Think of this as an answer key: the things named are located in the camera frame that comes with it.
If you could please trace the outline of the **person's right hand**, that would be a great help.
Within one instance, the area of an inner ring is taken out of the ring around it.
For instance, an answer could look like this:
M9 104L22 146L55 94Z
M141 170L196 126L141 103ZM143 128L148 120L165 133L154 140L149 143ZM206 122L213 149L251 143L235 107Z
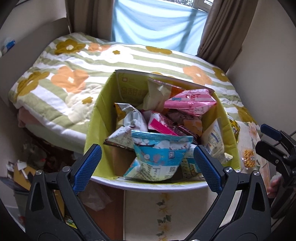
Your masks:
M281 182L281 176L276 177L271 181L270 186L267 188L268 198L275 198Z

